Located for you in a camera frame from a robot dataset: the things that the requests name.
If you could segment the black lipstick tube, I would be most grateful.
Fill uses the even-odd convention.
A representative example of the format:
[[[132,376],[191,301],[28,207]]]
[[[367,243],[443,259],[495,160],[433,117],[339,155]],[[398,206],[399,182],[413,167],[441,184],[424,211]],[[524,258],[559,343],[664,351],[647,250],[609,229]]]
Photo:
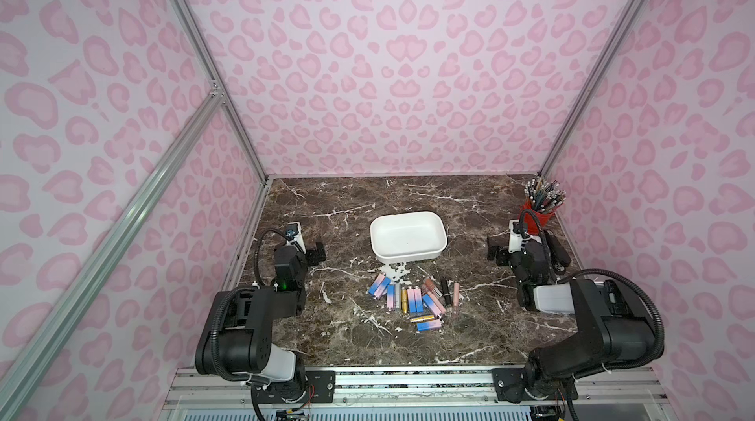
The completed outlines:
[[[442,290],[442,298],[444,299],[444,305],[450,307],[452,305],[452,297],[450,294],[449,282],[447,279],[440,280],[440,289]]]

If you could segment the pink blue lipstick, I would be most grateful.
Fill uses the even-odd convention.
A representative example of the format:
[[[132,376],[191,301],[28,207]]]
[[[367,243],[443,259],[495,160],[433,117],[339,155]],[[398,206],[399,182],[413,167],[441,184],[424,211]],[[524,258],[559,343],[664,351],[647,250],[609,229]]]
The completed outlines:
[[[375,295],[384,280],[385,280],[385,275],[383,273],[380,273],[375,279],[375,281],[372,283],[372,285],[370,286],[368,290],[369,295]]]
[[[395,308],[395,285],[390,284],[387,287],[387,310],[392,311]]]
[[[422,292],[417,287],[410,287],[407,290],[407,296],[408,296],[408,304],[409,304],[409,313],[412,315],[416,314],[422,314],[424,312],[423,309],[423,300],[422,300]]]
[[[428,332],[438,330],[442,327],[441,320],[428,320],[417,324],[416,329],[418,332]]]

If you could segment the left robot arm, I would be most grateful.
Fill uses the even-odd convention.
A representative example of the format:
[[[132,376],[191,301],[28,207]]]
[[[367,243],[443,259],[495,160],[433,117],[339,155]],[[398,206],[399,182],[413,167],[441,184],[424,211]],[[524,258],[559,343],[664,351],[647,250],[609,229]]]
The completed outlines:
[[[284,243],[273,252],[269,284],[238,286],[214,296],[196,352],[195,369],[239,383],[275,403],[298,403],[309,389],[302,357],[273,343],[273,323],[298,317],[307,301],[311,267],[326,261],[324,244],[308,249],[300,222],[273,229]]]

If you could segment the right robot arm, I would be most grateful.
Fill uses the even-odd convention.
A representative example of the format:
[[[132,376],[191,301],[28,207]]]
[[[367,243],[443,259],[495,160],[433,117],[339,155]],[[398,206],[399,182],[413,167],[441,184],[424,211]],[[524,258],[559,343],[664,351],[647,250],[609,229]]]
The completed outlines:
[[[572,273],[570,253],[556,234],[543,228],[529,232],[513,220],[507,244],[488,238],[487,258],[511,269],[522,309],[576,320],[574,334],[532,349],[523,367],[493,370],[499,401],[572,404],[580,380],[640,368],[663,355],[666,331],[652,298],[613,271]]]

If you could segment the white plastic storage box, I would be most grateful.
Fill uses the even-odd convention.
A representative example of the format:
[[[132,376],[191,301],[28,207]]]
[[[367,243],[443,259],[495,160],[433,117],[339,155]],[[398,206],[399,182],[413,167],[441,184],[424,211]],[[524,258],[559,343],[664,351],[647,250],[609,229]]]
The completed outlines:
[[[382,264],[436,259],[447,246],[446,229],[434,212],[380,216],[370,226],[372,250]]]

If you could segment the gold glitter lipstick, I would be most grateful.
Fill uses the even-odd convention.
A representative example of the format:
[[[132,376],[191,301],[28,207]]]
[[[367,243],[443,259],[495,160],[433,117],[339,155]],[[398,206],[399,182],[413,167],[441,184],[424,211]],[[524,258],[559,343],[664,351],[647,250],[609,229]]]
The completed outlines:
[[[403,314],[409,312],[408,290],[404,287],[400,291],[400,308]]]

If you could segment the pink blue lipstick bottom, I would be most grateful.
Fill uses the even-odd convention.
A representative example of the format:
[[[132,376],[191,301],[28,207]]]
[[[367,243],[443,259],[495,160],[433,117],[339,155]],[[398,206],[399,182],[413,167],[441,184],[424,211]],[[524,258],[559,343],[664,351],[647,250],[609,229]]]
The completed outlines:
[[[442,327],[441,320],[428,320],[417,324],[416,329],[418,332],[428,332],[438,330]]]

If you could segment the bundle of pencils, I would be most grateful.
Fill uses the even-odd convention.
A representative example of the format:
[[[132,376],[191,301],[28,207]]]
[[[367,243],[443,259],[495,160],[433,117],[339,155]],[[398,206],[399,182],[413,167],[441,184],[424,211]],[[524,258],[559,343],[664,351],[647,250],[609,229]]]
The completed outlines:
[[[558,181],[548,181],[543,177],[534,178],[525,183],[525,204],[534,212],[549,214],[560,207],[566,194]]]

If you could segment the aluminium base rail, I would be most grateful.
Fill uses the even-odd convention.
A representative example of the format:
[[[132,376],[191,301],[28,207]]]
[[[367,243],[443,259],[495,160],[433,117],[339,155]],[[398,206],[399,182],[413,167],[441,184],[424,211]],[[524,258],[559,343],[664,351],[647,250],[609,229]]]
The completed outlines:
[[[560,420],[569,412],[562,395],[503,399],[514,366],[438,365],[317,367],[312,403],[275,404],[260,395],[267,420]],[[672,420],[676,415],[649,369],[602,373],[576,385],[581,420]],[[250,390],[185,369],[175,376],[159,414],[162,420],[253,420]]]

